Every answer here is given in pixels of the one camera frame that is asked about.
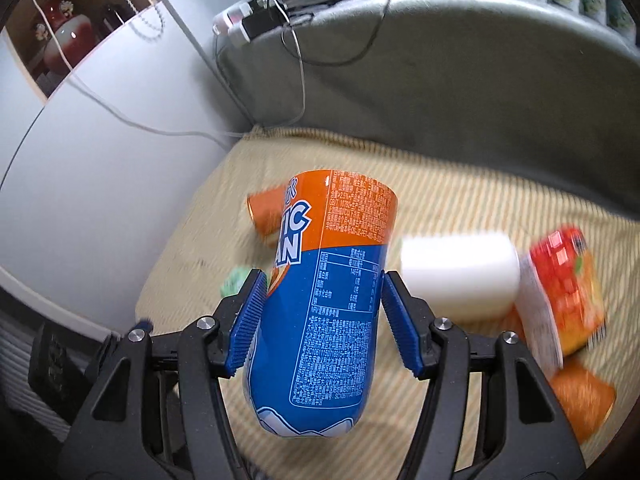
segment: white cable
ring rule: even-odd
[[[267,7],[269,7],[270,1],[271,0],[267,0]],[[282,14],[282,16],[284,17],[285,21],[287,22],[287,25],[289,25],[289,30],[291,31],[291,34],[293,36],[293,41],[296,44],[296,53],[298,54],[298,61],[300,62],[300,82],[302,83],[302,110],[300,110],[300,113],[296,115],[289,122],[284,124],[279,124],[278,126],[272,126],[274,128],[278,128],[278,127],[284,127],[284,126],[291,126],[292,124],[297,123],[304,116],[306,112],[306,83],[305,83],[305,65],[302,62],[302,54],[300,53],[300,44],[298,43],[298,35],[296,34],[296,31],[293,29],[293,27],[291,27],[291,22],[289,21],[289,17],[287,16],[287,13],[284,11],[280,3],[277,0],[273,0],[273,1],[276,7],[278,8],[278,10],[280,11],[280,13]]]
[[[33,5],[35,5],[36,9],[38,9],[38,12],[42,16],[42,19],[44,20],[44,23],[47,26],[47,30],[49,31],[49,34],[51,35],[51,39],[55,43],[56,47],[58,48],[60,56],[62,57],[62,61],[64,61],[66,67],[69,70],[69,79],[70,80],[75,80],[75,82],[77,84],[75,84],[74,86],[76,87],[76,89],[78,91],[80,91],[86,97],[88,97],[89,99],[91,99],[95,103],[99,104],[102,108],[107,110],[111,115],[116,117],[121,122],[125,123],[127,126],[132,126],[133,128],[138,128],[140,130],[143,130],[143,131],[146,131],[146,132],[149,132],[149,133],[152,133],[152,134],[160,135],[160,136],[165,136],[165,137],[205,137],[207,139],[213,140],[217,145],[219,145],[224,150],[228,150],[229,149],[229,146],[226,145],[225,143],[221,142],[216,134],[209,134],[209,133],[205,133],[205,132],[196,132],[196,131],[168,132],[168,131],[165,131],[165,130],[159,130],[158,128],[153,128],[151,126],[146,126],[145,124],[140,124],[140,123],[137,123],[136,121],[133,121],[132,119],[129,119],[123,112],[118,110],[114,105],[109,104],[107,101],[105,101],[103,98],[101,98],[98,94],[96,94],[93,90],[91,90],[78,77],[78,75],[73,72],[74,69],[71,66],[71,63],[68,62],[68,59],[66,58],[65,54],[62,52],[62,47],[60,46],[60,43],[58,42],[58,38],[56,38],[56,35],[54,34],[53,29],[51,28],[49,20],[47,19],[44,11],[38,5],[36,0],[33,0]],[[225,136],[229,136],[229,137],[236,137],[236,138],[243,137],[245,135],[245,134],[237,134],[235,132],[220,132],[220,134],[225,135]]]

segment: green object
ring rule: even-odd
[[[247,279],[249,272],[251,272],[253,267],[249,266],[237,266],[234,267],[229,276],[226,278],[225,283],[220,287],[220,296],[226,298],[227,296],[234,296],[240,289],[242,288],[242,284],[244,280]],[[271,281],[270,275],[267,273],[267,288],[269,287]]]
[[[574,274],[578,276],[582,270],[582,256],[578,256],[574,263]]]

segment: black cable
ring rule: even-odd
[[[291,50],[289,45],[287,45],[286,40],[284,39],[284,33],[287,31],[287,28],[282,29],[282,33],[280,34],[280,41],[282,42],[282,46],[290,56],[294,57],[297,60],[301,60],[305,64],[312,65],[312,66],[324,66],[324,67],[334,67],[334,68],[341,67],[341,66],[348,66],[360,61],[362,58],[364,58],[367,55],[367,53],[375,43],[376,38],[378,37],[378,33],[380,32],[380,27],[382,27],[382,23],[385,21],[386,14],[388,13],[390,6],[391,6],[391,0],[386,0],[385,8],[382,10],[382,15],[380,16],[380,20],[376,23],[376,27],[374,27],[371,33],[371,36],[369,38],[369,41],[367,41],[367,44],[365,45],[365,47],[358,54],[344,61],[322,61],[317,59],[307,59],[303,57],[298,57],[298,53]]]
[[[25,132],[25,134],[22,136],[22,139],[18,143],[18,147],[15,149],[14,154],[11,156],[11,160],[9,160],[9,164],[6,167],[6,170],[4,170],[4,173],[2,174],[2,179],[0,180],[0,190],[2,190],[2,186],[4,186],[4,181],[6,180],[6,177],[9,174],[9,170],[11,170],[11,167],[14,164],[15,157],[18,156],[18,152],[20,151],[22,145],[24,144],[24,141],[27,140],[27,135],[29,135],[31,129],[33,128],[33,125],[36,123],[36,121],[38,120],[38,117],[43,112],[43,110],[44,110],[44,106],[40,109],[40,111],[36,115],[36,118],[33,120],[33,122],[29,125],[27,131]]]
[[[271,0],[267,0],[267,9],[269,9],[269,2]],[[278,0],[273,0],[274,2],[276,2],[276,5],[280,5],[280,2]]]
[[[249,120],[253,124],[255,124],[256,121],[254,119],[254,115],[249,111],[249,108],[247,108],[247,106],[244,104],[244,101],[242,101],[242,99],[238,95],[238,92],[236,91],[236,89],[231,84],[230,79],[226,76],[225,71],[222,70],[222,67],[220,66],[220,60],[219,60],[220,54],[222,54],[222,52],[224,52],[224,49],[226,48],[226,45],[223,46],[221,50],[219,50],[218,49],[219,36],[216,34],[215,37],[216,37],[216,39],[215,39],[215,43],[214,43],[214,47],[213,47],[213,59],[214,59],[214,62],[216,63],[216,68],[218,69],[218,73],[220,74],[220,77],[222,78],[222,80],[225,82],[224,84],[226,85],[226,89],[231,94],[232,99],[235,100],[237,103],[239,103],[239,107],[242,110],[243,114],[248,116]]]

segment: electrical cable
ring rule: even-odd
[[[269,8],[269,2],[270,1],[272,1],[272,0],[267,0],[267,8]],[[298,35],[296,34],[296,31],[293,29],[293,27],[291,27],[291,21],[289,20],[289,16],[285,12],[285,10],[282,8],[282,6],[278,2],[278,0],[273,0],[273,1],[275,2],[276,7],[278,8],[280,13],[282,14],[282,17],[287,22],[287,25],[289,25],[288,29],[291,31],[291,35],[293,36],[293,41],[296,44],[296,53],[298,54],[298,62],[300,64],[300,82],[302,84],[302,110],[300,110],[300,113],[298,115],[296,115],[288,123],[280,125],[280,126],[284,127],[284,126],[291,126],[292,124],[297,123],[300,119],[302,119],[302,117],[304,116],[304,114],[306,112],[305,65],[302,62],[302,53],[300,52],[300,44],[298,43]]]
[[[267,0],[267,7],[269,7],[269,3],[272,0]],[[273,0],[275,3],[275,6],[277,7],[278,11],[282,14],[285,22],[290,25],[290,21],[289,21],[289,16],[287,15],[286,11],[282,8],[282,5],[279,3],[278,0]],[[293,28],[290,29],[293,35],[293,41],[296,45],[296,52],[298,53],[298,57],[302,57],[302,54],[300,53],[300,44],[298,43],[298,35],[296,34],[296,31],[293,30]],[[218,69],[218,73],[222,76],[222,78],[225,80],[226,86],[228,87],[229,91],[234,95],[234,97],[236,98],[236,100],[240,101],[242,103],[242,100],[240,99],[240,97],[238,96],[238,94],[234,91],[233,86],[231,85],[231,82],[229,81],[228,77],[226,76],[225,72],[222,70],[222,67],[220,66],[220,63],[218,61],[218,58],[220,57],[220,54],[222,52],[224,52],[224,47],[221,51],[218,50],[218,36],[216,35],[216,39],[214,42],[214,60],[216,62],[216,68]],[[286,126],[291,126],[292,124],[297,123],[305,114],[306,112],[306,78],[305,78],[305,67],[302,64],[302,62],[300,61],[300,85],[302,88],[302,109],[300,110],[300,113],[298,115],[296,115],[292,120],[287,121],[286,123],[281,123],[281,124],[272,124],[272,125],[265,125],[264,127],[266,129],[271,129],[271,128],[285,128]]]
[[[14,154],[11,156],[11,159],[9,160],[9,164],[6,166],[6,169],[4,170],[4,173],[2,174],[2,179],[0,179],[0,190],[2,189],[2,186],[4,186],[4,181],[6,180],[7,176],[9,175],[9,170],[11,170],[11,167],[14,164],[15,157],[18,156],[18,152],[20,152],[20,149],[21,149],[22,145],[24,144],[24,141],[27,140],[27,136],[29,135],[29,132],[33,128],[33,125],[36,123],[36,121],[40,117],[40,114],[42,113],[43,110],[44,110],[44,107],[42,107],[40,109],[40,111],[36,115],[35,119],[31,122],[31,124],[27,128],[27,131],[24,133],[24,135],[20,139],[20,142],[18,143],[18,146],[16,147],[16,149],[14,151]]]
[[[125,123],[127,126],[132,126],[133,128],[137,128],[139,130],[143,130],[143,131],[151,133],[151,134],[156,134],[156,135],[165,136],[165,137],[205,137],[207,139],[213,140],[218,146],[220,146],[224,150],[228,150],[229,149],[229,145],[225,144],[224,142],[221,142],[216,134],[210,134],[210,133],[198,132],[198,131],[170,132],[170,131],[167,131],[167,130],[161,130],[161,129],[158,129],[158,128],[153,128],[151,126],[146,126],[146,124],[141,124],[141,123],[138,123],[138,122],[130,119],[123,112],[118,110],[114,105],[112,105],[112,104],[108,103],[107,101],[105,101],[97,93],[95,93],[93,90],[91,90],[78,77],[78,75],[76,73],[74,73],[74,69],[71,66],[71,63],[68,62],[68,59],[66,58],[65,54],[63,53],[62,47],[60,46],[60,43],[58,42],[58,38],[56,38],[56,35],[53,32],[53,29],[51,28],[51,25],[49,23],[49,20],[47,19],[46,14],[44,13],[44,11],[39,6],[39,4],[37,3],[36,0],[32,0],[32,1],[33,1],[33,4],[35,5],[36,9],[40,13],[42,19],[44,20],[44,23],[47,26],[47,30],[49,31],[49,34],[51,35],[51,39],[55,43],[55,45],[56,45],[56,47],[57,47],[57,49],[58,49],[58,51],[60,53],[62,61],[65,63],[66,67],[69,70],[70,83],[80,93],[85,95],[85,97],[88,97],[89,99],[94,101],[96,104],[100,105],[102,108],[107,110],[111,115],[116,117],[119,121]],[[236,137],[236,138],[242,137],[242,136],[245,135],[245,134],[236,134],[235,132],[219,132],[219,134],[222,134],[222,135],[228,136],[228,137]]]
[[[282,42],[282,46],[287,51],[287,53],[290,56],[295,57],[297,60],[299,60],[303,64],[308,64],[311,66],[322,66],[322,67],[328,67],[328,68],[329,67],[338,68],[343,66],[349,66],[360,61],[367,55],[367,53],[369,52],[369,50],[371,49],[371,47],[373,46],[373,44],[375,43],[378,37],[378,33],[380,32],[380,27],[382,27],[382,23],[385,21],[386,14],[388,13],[390,6],[391,6],[391,0],[386,0],[385,7],[382,10],[382,14],[380,15],[380,19],[376,23],[376,26],[374,27],[371,33],[371,36],[369,38],[369,41],[367,41],[367,44],[355,56],[350,57],[349,59],[345,59],[344,61],[324,61],[324,60],[317,60],[317,59],[307,59],[302,57],[302,54],[300,54],[299,48],[297,48],[296,52],[292,51],[284,39],[284,33],[286,32],[287,28],[289,28],[292,32],[295,32],[295,30],[293,29],[293,26],[291,25],[288,19],[287,19],[287,22],[289,27],[283,29],[282,33],[280,34],[280,41]]]

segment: can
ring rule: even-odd
[[[289,182],[244,376],[271,433],[339,436],[360,418],[397,207],[391,189],[358,173],[307,171]]]
[[[627,38],[636,42],[636,22],[622,0],[607,1],[607,25]]]
[[[284,208],[284,193],[287,184],[248,195],[246,208],[256,232],[269,247],[275,247]]]
[[[593,253],[582,231],[563,225],[520,259],[515,301],[531,354],[547,378],[564,357],[606,336],[606,313]]]

